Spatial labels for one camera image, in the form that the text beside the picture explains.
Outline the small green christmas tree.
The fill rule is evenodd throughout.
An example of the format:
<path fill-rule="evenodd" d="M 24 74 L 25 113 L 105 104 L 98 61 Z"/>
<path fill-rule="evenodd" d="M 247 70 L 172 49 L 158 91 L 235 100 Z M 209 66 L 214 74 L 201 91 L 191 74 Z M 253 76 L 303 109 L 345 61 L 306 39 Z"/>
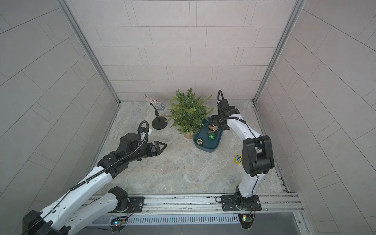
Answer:
<path fill-rule="evenodd" d="M 207 120 L 213 108 L 206 105 L 211 96 L 203 99 L 196 96 L 192 88 L 184 93 L 177 90 L 168 102 L 168 114 L 163 115 L 167 122 L 172 121 L 172 127 L 176 127 L 186 139 L 192 139 L 203 127 L 202 120 Z"/>

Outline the green glitter ball ornament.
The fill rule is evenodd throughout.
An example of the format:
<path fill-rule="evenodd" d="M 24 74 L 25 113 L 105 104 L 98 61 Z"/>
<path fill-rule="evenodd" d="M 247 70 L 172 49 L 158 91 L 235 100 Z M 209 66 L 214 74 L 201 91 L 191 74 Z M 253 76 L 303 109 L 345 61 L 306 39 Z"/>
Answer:
<path fill-rule="evenodd" d="M 215 132 L 209 132 L 208 133 L 208 139 L 209 140 L 215 140 L 216 138 L 216 133 Z"/>

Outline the teal plastic tray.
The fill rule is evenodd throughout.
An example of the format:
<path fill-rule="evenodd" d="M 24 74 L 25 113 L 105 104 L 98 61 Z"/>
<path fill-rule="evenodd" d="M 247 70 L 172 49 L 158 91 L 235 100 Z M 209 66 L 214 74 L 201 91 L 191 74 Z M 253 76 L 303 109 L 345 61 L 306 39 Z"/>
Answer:
<path fill-rule="evenodd" d="M 220 143 L 223 130 L 219 128 L 216 132 L 210 132 L 209 124 L 211 122 L 211 118 L 203 119 L 202 123 L 203 126 L 200 129 L 199 133 L 196 133 L 193 139 L 195 146 L 205 152 L 212 153 L 214 152 Z"/>

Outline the black microphone stand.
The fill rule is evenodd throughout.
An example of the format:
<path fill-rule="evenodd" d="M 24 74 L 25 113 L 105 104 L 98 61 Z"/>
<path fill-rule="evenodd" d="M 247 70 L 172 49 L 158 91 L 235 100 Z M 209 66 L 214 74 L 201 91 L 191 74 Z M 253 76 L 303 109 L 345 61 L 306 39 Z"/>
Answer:
<path fill-rule="evenodd" d="M 162 130 L 167 127 L 167 119 L 165 117 L 161 117 L 159 112 L 165 110 L 165 106 L 162 103 L 149 103 L 154 108 L 154 113 L 156 115 L 155 119 L 152 121 L 152 127 L 156 130 Z"/>

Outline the right circuit board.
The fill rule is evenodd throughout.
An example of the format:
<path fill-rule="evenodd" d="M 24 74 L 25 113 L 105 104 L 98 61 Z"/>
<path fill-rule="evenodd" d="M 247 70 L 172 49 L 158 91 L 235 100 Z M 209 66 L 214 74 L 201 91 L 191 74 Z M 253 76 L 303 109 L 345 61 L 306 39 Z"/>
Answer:
<path fill-rule="evenodd" d="M 243 229 L 250 229 L 254 223 L 253 214 L 238 214 L 239 222 Z"/>

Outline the left circuit board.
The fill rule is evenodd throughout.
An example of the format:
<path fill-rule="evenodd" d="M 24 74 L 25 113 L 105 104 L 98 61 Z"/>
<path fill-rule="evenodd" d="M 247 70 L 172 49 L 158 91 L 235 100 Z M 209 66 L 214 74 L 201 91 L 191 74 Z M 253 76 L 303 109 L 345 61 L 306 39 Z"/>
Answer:
<path fill-rule="evenodd" d="M 121 231 L 126 226 L 127 220 L 126 216 L 116 217 L 110 222 L 110 228 L 113 231 Z"/>

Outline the red gold striped ornament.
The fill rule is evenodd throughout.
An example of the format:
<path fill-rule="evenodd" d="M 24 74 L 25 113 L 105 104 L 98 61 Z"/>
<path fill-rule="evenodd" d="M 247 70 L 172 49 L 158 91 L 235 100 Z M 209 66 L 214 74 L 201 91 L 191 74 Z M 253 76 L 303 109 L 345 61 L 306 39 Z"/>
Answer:
<path fill-rule="evenodd" d="M 218 131 L 218 126 L 216 125 L 208 125 L 208 130 L 210 133 L 215 133 Z"/>

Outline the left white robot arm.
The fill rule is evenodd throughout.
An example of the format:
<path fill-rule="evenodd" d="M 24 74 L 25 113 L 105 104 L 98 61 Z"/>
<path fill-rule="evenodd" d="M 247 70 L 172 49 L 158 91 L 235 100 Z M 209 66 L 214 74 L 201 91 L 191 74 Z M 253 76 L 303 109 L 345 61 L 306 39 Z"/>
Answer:
<path fill-rule="evenodd" d="M 80 183 L 42 210 L 32 210 L 22 220 L 24 235 L 75 235 L 94 220 L 109 212 L 129 209 L 128 193 L 114 187 L 88 206 L 83 204 L 99 189 L 128 168 L 132 161 L 160 155 L 166 143 L 150 143 L 149 123 L 143 120 L 137 133 L 120 138 L 117 150 L 104 156 Z"/>

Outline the silver glitter microphone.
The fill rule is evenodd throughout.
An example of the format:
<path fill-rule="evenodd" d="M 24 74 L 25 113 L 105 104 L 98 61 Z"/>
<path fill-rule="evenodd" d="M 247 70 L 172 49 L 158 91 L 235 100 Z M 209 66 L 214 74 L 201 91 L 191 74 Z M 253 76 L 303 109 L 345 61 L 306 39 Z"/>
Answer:
<path fill-rule="evenodd" d="M 155 100 L 146 94 L 144 95 L 144 99 L 146 100 L 148 104 L 151 104 L 154 108 L 156 108 L 157 111 L 165 110 L 165 105 L 162 102 Z"/>

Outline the circuit board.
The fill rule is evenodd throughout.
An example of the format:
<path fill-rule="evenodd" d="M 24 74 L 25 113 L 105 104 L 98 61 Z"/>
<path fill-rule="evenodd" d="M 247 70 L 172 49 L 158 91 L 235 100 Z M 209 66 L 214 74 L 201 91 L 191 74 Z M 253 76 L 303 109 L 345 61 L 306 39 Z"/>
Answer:
<path fill-rule="evenodd" d="M 238 214 L 239 222 L 243 229 L 250 229 L 254 223 L 253 214 Z"/>
<path fill-rule="evenodd" d="M 126 216 L 116 217 L 110 222 L 110 228 L 113 231 L 121 231 L 126 226 L 127 220 Z"/>

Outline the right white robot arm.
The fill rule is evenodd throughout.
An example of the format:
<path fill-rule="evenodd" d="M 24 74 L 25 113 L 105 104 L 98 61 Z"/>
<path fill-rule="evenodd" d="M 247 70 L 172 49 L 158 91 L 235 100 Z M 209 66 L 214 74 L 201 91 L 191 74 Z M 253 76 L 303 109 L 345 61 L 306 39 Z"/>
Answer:
<path fill-rule="evenodd" d="M 233 130 L 242 141 L 244 176 L 235 192 L 235 205 L 242 211 L 249 207 L 254 209 L 257 204 L 256 188 L 269 170 L 274 168 L 271 139 L 252 129 L 238 108 L 228 104 L 221 90 L 217 93 L 217 108 L 218 114 L 212 115 L 210 126 L 223 131 Z"/>

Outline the metal base rail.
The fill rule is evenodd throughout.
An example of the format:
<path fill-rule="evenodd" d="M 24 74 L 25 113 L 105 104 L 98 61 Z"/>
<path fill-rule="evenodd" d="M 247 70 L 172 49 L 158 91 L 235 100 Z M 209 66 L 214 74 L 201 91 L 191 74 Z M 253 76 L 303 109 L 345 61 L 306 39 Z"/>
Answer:
<path fill-rule="evenodd" d="M 158 214 L 260 214 L 303 212 L 303 206 L 295 193 L 260 193 L 250 199 L 247 206 L 237 206 L 232 194 L 135 194 L 130 195 L 124 206 L 117 208 L 113 195 L 90 196 L 73 212 L 88 206 L 105 206 L 105 214 L 115 216 Z"/>

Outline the yellow round sticker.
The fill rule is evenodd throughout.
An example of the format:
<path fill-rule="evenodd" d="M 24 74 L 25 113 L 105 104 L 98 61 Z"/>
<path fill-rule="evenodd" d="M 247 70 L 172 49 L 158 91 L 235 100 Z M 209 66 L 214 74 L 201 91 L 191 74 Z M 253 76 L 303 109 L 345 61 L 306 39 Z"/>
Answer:
<path fill-rule="evenodd" d="M 236 164 L 240 164 L 240 163 L 242 163 L 242 156 L 241 156 L 241 155 L 236 155 L 236 156 L 234 157 L 234 162 L 235 162 Z"/>

